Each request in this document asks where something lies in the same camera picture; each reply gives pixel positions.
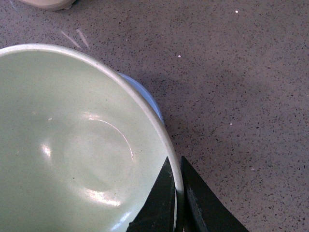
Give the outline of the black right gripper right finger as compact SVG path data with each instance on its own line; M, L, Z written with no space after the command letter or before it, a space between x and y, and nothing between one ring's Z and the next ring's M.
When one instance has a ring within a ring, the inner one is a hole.
M248 229L220 202L186 157L181 157L185 194L186 232L247 232Z

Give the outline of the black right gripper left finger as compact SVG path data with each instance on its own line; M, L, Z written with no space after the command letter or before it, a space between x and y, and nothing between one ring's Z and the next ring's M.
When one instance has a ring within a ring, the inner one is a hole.
M148 198L129 232L172 232L175 220L176 188L169 159L166 158Z

